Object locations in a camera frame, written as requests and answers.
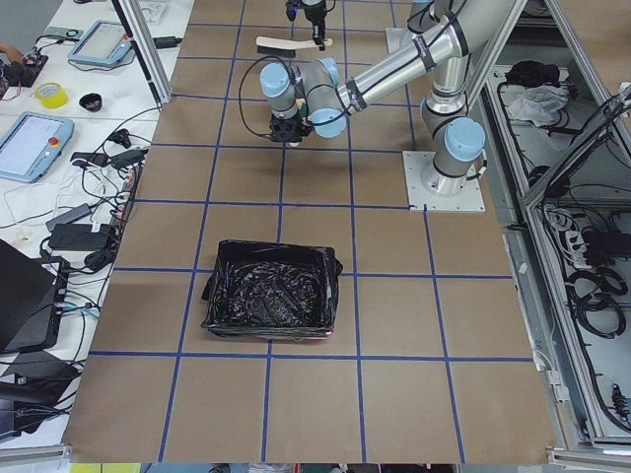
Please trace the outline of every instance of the white cloth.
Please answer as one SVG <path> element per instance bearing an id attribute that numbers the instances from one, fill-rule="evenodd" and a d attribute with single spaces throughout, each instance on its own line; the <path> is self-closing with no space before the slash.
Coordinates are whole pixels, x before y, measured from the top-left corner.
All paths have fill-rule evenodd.
<path id="1" fill-rule="evenodd" d="M 526 89 L 507 108 L 515 120 L 531 121 L 535 126 L 552 125 L 559 120 L 559 110 L 569 99 L 567 89 L 540 86 Z"/>

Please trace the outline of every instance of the blue joint cap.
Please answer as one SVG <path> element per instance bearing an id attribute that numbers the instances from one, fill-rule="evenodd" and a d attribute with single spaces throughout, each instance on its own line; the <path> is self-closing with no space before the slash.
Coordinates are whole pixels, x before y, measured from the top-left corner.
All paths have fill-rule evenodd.
<path id="1" fill-rule="evenodd" d="M 287 70 L 278 62 L 272 62 L 263 67 L 259 80 L 263 93 L 269 99 L 282 96 L 289 89 L 291 82 Z"/>
<path id="2" fill-rule="evenodd" d="M 337 72 L 337 64 L 335 63 L 335 59 L 332 57 L 324 57 L 318 60 L 321 62 L 326 70 L 328 71 L 328 75 L 331 76 L 331 81 L 333 81 L 333 85 L 337 87 L 339 85 L 339 72 Z"/>
<path id="3" fill-rule="evenodd" d="M 484 148 L 486 134 L 479 123 L 460 117 L 452 121 L 445 131 L 447 151 L 463 163 L 474 161 Z"/>
<path id="4" fill-rule="evenodd" d="M 312 124 L 317 133 L 322 138 L 335 138 L 341 132 L 346 129 L 346 116 L 342 115 L 335 121 L 326 123 L 325 125 L 317 126 L 318 123 L 324 123 L 325 121 L 332 120 L 336 116 L 340 115 L 340 111 L 335 108 L 320 108 L 312 113 Z"/>

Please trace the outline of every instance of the black cup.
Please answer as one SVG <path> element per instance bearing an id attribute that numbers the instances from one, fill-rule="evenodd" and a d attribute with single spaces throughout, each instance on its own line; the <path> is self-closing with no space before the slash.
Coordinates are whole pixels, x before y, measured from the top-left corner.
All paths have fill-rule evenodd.
<path id="1" fill-rule="evenodd" d="M 103 100 L 99 94 L 87 94 L 79 99 L 79 105 L 87 111 L 99 111 L 103 106 Z"/>

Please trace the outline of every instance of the yellow object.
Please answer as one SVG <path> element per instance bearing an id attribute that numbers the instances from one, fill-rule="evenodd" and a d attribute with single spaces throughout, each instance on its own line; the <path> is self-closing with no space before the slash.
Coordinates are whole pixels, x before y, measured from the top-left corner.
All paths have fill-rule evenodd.
<path id="1" fill-rule="evenodd" d="M 56 82 L 46 82 L 35 89 L 35 96 L 46 108 L 59 108 L 68 103 L 68 96 Z"/>
<path id="2" fill-rule="evenodd" d="M 70 473 L 140 473 L 141 463 L 73 463 Z"/>

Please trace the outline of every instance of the person's arm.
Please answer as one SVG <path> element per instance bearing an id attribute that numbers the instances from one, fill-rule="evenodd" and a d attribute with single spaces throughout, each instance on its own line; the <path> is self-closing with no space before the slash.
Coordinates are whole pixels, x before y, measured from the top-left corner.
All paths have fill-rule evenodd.
<path id="1" fill-rule="evenodd" d="M 4 52 L 11 62 L 22 62 L 22 58 L 24 57 L 20 49 L 12 46 L 8 42 L 0 42 L 0 52 Z"/>

